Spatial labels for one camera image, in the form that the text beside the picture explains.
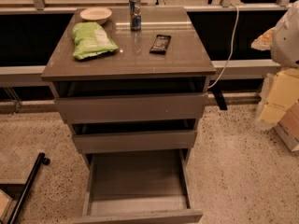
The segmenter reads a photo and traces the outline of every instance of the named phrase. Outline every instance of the green bag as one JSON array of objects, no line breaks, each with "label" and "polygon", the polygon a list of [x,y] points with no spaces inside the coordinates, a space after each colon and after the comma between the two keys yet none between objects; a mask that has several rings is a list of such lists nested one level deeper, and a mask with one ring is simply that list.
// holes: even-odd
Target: green bag
[{"label": "green bag", "polygon": [[72,38],[75,43],[73,56],[82,60],[118,49],[102,26],[96,22],[80,22],[73,27]]}]

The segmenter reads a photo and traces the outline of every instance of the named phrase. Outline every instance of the drawer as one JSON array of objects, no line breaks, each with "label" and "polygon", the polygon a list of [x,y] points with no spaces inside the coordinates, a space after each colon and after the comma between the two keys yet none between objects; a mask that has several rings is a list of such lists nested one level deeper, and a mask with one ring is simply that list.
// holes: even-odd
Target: drawer
[{"label": "drawer", "polygon": [[79,153],[192,148],[195,131],[109,133],[73,135]]},{"label": "drawer", "polygon": [[137,95],[55,99],[65,123],[198,119],[206,94]]},{"label": "drawer", "polygon": [[181,150],[94,154],[74,223],[197,223]]}]

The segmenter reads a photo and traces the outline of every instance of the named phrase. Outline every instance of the terrazzo floor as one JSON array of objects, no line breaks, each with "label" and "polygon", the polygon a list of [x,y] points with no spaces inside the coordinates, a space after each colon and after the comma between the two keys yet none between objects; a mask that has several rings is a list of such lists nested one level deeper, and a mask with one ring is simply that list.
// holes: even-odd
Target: terrazzo floor
[{"label": "terrazzo floor", "polygon": [[[253,125],[256,103],[229,102],[220,111],[209,102],[188,162],[200,224],[299,223],[299,153],[275,131]],[[0,183],[22,183],[37,154],[42,166],[18,219],[21,224],[68,224],[80,217],[88,169],[52,101],[23,103],[11,115],[0,103]]]}]

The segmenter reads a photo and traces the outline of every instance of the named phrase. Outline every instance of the black metal pole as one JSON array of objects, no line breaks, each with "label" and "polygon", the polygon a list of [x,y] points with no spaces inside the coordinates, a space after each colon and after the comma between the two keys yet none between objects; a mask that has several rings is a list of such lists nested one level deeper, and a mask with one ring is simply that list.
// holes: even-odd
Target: black metal pole
[{"label": "black metal pole", "polygon": [[21,208],[22,208],[22,206],[23,206],[23,204],[26,200],[26,197],[27,197],[29,191],[30,191],[30,188],[31,188],[32,184],[35,181],[38,169],[39,169],[39,167],[42,163],[48,165],[50,163],[50,160],[45,158],[44,153],[39,153],[38,156],[37,156],[37,159],[36,159],[36,163],[35,163],[31,173],[29,174],[29,176],[27,178],[25,186],[24,186],[24,188],[21,192],[21,196],[20,196],[19,200],[17,201],[7,224],[14,224],[15,221],[17,220],[18,215],[21,211]]}]

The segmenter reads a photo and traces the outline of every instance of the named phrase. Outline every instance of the bowl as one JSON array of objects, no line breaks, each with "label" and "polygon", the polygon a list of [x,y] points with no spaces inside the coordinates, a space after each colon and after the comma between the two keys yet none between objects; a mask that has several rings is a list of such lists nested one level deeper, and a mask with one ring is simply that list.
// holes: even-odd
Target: bowl
[{"label": "bowl", "polygon": [[85,21],[96,21],[102,25],[111,14],[112,11],[106,7],[91,7],[81,11],[80,17]]}]

